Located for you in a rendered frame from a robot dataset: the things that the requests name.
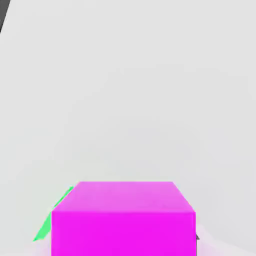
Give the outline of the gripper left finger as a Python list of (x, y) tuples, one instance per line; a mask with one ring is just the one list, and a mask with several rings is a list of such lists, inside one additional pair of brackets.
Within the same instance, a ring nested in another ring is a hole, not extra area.
[(51, 256), (51, 240), (42, 239), (33, 241), (26, 249), (23, 249), (17, 256)]

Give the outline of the small green cube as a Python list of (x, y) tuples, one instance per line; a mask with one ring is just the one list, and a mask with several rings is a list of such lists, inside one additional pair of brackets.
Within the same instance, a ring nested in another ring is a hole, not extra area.
[(63, 199), (73, 190), (74, 186), (70, 186), (68, 190), (64, 193), (64, 195), (57, 201), (57, 203), (53, 206), (52, 210), (47, 215), (46, 219), (44, 220), (42, 226), (40, 227), (39, 231), (36, 233), (33, 242), (38, 240), (43, 240), (48, 233), (51, 231), (52, 226), (52, 211), (63, 201)]

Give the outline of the small magenta cube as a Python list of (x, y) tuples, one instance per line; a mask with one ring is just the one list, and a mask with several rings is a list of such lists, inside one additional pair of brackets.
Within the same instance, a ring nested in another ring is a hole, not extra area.
[(81, 181), (51, 213), (51, 256), (197, 256), (196, 212), (173, 182)]

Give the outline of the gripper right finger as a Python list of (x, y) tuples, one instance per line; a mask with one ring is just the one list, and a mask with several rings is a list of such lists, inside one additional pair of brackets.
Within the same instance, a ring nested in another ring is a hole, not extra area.
[(209, 232), (201, 225), (196, 225), (197, 256), (249, 256), (249, 252), (214, 239)]

